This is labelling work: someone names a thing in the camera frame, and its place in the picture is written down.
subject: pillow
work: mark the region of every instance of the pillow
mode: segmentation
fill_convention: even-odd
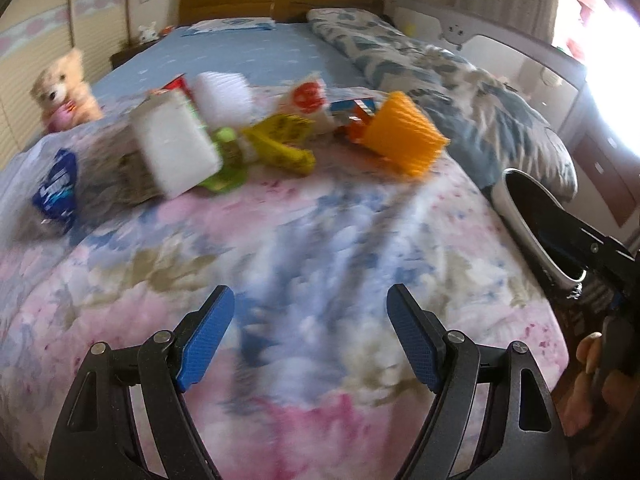
[[[222,18],[219,20],[204,20],[195,23],[185,30],[183,36],[194,36],[205,32],[220,32],[221,30],[239,30],[242,28],[258,28],[260,30],[273,30],[276,22],[271,18]]]

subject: floral blanket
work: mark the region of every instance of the floral blanket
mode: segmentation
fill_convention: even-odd
[[[284,90],[256,89],[255,119]],[[363,96],[383,98],[329,90],[331,100]],[[526,342],[555,385],[568,358],[551,308],[448,155],[407,181],[324,137],[306,178],[255,166],[232,193],[129,208],[116,167],[132,150],[124,112],[137,102],[45,137],[0,174],[0,430],[31,470],[43,473],[89,346],[172,329],[217,284],[234,290],[236,315],[186,402],[226,480],[394,476],[431,402],[386,317],[394,283],[477,343]],[[60,237],[41,231],[30,195],[62,147],[79,158],[81,209]],[[134,407],[147,461],[162,472],[137,389]]]
[[[561,202],[574,197],[575,168],[560,138],[487,71],[406,37],[366,10],[313,9],[308,20],[318,36],[364,72],[372,88],[411,97],[449,137],[449,155],[479,189],[495,184],[506,168],[518,168]]]

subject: orange toy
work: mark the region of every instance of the orange toy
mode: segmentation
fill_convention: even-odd
[[[428,170],[449,143],[402,92],[391,92],[358,143],[388,158],[410,176]]]

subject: blue bed sheet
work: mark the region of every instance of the blue bed sheet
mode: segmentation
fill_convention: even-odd
[[[318,38],[307,23],[279,23],[275,30],[228,30],[182,36],[174,30],[93,85],[101,104],[111,98],[158,88],[176,75],[239,72],[252,85],[291,84],[320,72],[327,86],[369,87],[362,72]]]

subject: teddy bear's head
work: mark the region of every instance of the teddy bear's head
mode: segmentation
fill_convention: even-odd
[[[82,52],[72,48],[40,73],[31,88],[31,97],[43,110],[56,110],[67,101],[69,91],[83,79]]]

